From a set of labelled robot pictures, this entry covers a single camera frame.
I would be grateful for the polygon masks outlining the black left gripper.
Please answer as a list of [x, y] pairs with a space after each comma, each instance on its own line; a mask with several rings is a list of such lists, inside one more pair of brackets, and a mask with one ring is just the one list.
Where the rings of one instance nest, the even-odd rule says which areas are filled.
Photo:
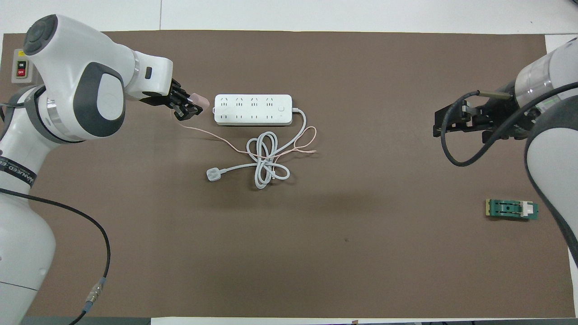
[[151, 106], [166, 106], [174, 110], [174, 115], [177, 120], [184, 121], [191, 119], [203, 112], [203, 108], [188, 102], [190, 94], [183, 90], [180, 83], [175, 79], [171, 80], [171, 85], [168, 89], [168, 93], [165, 95], [145, 91], [145, 97], [140, 99], [140, 102]]

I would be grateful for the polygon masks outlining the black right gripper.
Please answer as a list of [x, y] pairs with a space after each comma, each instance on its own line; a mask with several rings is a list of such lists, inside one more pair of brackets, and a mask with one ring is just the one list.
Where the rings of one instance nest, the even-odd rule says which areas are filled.
[[[468, 101], [462, 100], [458, 107], [448, 115], [446, 133], [482, 131], [482, 140], [489, 141], [498, 127], [519, 108], [515, 99], [514, 86], [502, 86], [494, 91], [480, 90], [479, 95], [487, 97], [488, 101], [481, 106], [475, 107], [479, 113], [471, 117], [471, 125], [468, 126], [466, 124], [468, 122], [468, 113], [463, 110], [464, 106], [468, 106]], [[432, 127], [433, 137], [442, 136], [443, 120], [453, 105], [450, 104], [435, 112], [435, 125]]]

